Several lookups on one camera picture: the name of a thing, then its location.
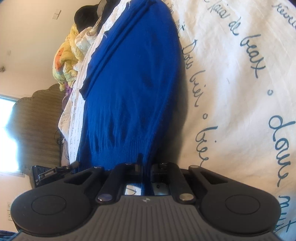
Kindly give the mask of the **black cap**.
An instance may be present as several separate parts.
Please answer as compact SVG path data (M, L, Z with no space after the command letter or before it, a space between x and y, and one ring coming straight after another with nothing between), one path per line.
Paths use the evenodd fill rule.
M93 27L99 19L97 14L98 5L87 5L79 8L74 15L74 23L78 32L82 32L85 28Z

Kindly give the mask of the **brown upholstered headboard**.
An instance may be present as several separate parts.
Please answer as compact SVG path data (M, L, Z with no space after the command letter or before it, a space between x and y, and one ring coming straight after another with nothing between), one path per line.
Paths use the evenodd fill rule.
M19 99L13 106L6 129L16 141L16 160L19 169L31 175L32 166L60 165L58 122L62 114L65 93L54 84L38 90L31 97Z

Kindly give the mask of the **purple patterned cloth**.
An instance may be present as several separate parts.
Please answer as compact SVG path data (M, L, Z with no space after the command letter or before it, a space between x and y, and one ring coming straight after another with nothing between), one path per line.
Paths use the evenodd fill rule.
M72 88L66 83L65 96L62 100L62 109L63 110L65 109L66 104L69 101L69 97L70 97L71 92L72 92Z

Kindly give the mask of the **yellow orange comforter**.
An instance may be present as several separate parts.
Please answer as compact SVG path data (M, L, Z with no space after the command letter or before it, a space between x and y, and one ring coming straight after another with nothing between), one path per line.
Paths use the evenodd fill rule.
M69 35L54 56L52 74L59 84L60 91L65 91L66 85L69 87L73 86L77 77L77 71L74 69L74 66L84 59L83 53L75 43L78 35L77 26L73 24Z

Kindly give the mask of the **dark navy garment pile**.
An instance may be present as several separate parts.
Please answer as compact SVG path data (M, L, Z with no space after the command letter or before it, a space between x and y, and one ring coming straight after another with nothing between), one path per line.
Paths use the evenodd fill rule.
M106 5L104 6L103 12L102 12L102 22L105 22L111 13L113 12L114 8L120 3L120 0L107 0Z

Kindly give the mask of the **white script-print bedspread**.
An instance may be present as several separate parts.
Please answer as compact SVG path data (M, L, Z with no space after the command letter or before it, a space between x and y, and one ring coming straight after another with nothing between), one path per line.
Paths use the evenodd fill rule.
M91 56L131 1L98 28L59 128L77 161ZM99 204L109 240L295 240L295 6L289 1L163 1L175 23L181 78L152 161L175 163L196 202L128 183Z

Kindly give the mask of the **white crumpled garment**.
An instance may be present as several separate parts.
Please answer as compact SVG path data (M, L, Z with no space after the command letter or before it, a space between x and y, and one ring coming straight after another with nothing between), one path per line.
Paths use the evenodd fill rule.
M95 23L93 27L85 28L75 38L75 45L78 50L85 56L92 43L95 41L98 34L98 28L101 27L101 17Z

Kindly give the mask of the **blue knit sweater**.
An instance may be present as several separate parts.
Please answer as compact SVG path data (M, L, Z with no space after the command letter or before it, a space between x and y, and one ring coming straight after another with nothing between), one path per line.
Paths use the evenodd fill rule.
M182 56L163 1L131 1L91 56L80 93L85 101L77 152L79 170L121 163L151 165L171 121Z

